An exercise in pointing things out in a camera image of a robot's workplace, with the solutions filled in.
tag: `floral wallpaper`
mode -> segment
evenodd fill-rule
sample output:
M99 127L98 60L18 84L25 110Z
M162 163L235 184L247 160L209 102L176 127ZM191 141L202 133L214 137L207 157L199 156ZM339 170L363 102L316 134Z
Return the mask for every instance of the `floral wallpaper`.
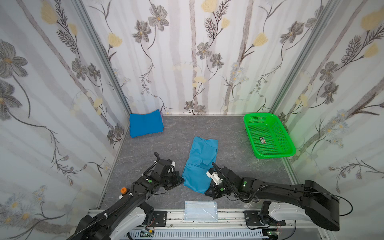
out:
M341 1L276 111L297 148L291 162L299 180L354 206L340 217L339 240L382 238L371 223L384 211L383 7ZM349 210L341 200L340 214Z
M134 113L268 111L327 1L83 0Z
M0 36L0 235L66 239L128 117L71 2L2 1Z

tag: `plastic bag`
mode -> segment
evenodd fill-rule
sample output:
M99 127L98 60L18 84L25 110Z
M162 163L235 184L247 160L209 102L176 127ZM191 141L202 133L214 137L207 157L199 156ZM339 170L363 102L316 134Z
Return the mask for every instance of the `plastic bag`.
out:
M217 222L216 202L185 202L185 222Z

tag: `green basket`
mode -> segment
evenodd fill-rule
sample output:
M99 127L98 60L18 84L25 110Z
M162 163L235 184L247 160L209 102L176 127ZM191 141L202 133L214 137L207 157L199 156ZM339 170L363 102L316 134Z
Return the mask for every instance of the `green basket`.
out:
M272 113L249 113L245 129L255 156L259 159L291 157L296 148L279 118Z

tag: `marble-pattern floor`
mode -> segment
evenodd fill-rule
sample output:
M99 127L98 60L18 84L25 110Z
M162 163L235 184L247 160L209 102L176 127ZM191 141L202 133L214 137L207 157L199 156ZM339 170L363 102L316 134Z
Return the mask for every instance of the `marble-pattern floor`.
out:
M182 174L195 136L218 140L216 164L219 167L226 166L240 177L291 183L281 159L257 159L254 156L243 117L164 117L164 127L161 133L126 137L101 209L113 205L119 199L120 189L130 188L131 183L152 165L156 160L153 152L158 152L162 159L176 162L175 168ZM166 194L152 196L147 203L155 209L184 209L185 201L212 201L212 198L180 185ZM258 204L230 201L226 197L216 201L218 209L258 207Z

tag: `blue cloth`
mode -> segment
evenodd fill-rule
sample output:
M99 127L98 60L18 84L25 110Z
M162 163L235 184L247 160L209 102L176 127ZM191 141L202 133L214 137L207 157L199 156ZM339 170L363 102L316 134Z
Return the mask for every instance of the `blue cloth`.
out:
M159 110L145 115L131 114L129 116L129 133L131 137L162 132L163 128L163 120Z
M200 137L193 139L182 176L185 179L184 186L202 194L209 188L211 178L206 172L212 167L212 163L216 162L217 146L216 139L206 140Z

